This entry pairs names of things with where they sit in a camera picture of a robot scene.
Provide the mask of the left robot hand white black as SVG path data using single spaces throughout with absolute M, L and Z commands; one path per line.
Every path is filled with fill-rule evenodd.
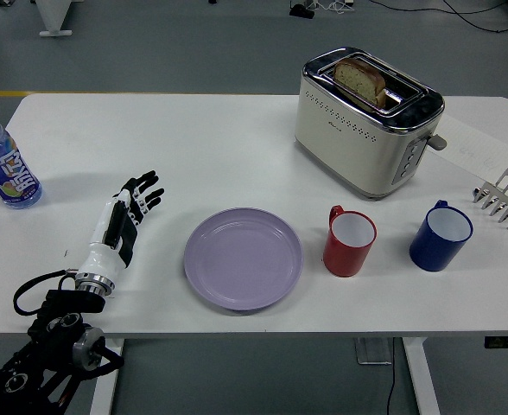
M 139 225 L 162 201 L 164 189 L 153 188 L 158 181 L 154 170 L 132 177 L 105 204 L 89 243 L 89 255 L 76 274 L 78 290 L 113 289 L 116 277 L 130 265 Z

